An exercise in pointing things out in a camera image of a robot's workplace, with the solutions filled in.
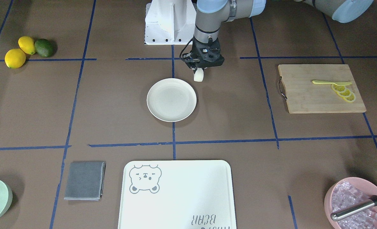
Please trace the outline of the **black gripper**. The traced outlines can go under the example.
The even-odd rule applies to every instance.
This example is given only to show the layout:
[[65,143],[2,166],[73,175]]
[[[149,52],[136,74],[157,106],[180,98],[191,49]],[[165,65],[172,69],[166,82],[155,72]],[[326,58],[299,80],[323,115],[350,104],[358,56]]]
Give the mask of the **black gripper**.
[[208,49],[211,51],[220,51],[221,46],[219,39],[217,38],[216,40],[211,40],[203,43],[199,41],[197,38],[193,38],[193,45],[192,45],[192,51],[203,51],[203,49]]

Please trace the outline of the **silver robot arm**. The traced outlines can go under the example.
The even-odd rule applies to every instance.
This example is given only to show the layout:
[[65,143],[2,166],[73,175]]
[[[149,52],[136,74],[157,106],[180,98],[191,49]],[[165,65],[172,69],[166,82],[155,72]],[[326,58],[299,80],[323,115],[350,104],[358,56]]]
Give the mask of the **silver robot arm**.
[[[360,17],[373,0],[302,0],[340,23],[351,22]],[[253,17],[261,14],[266,0],[198,0],[192,45],[205,49],[220,48],[218,34],[222,22]]]

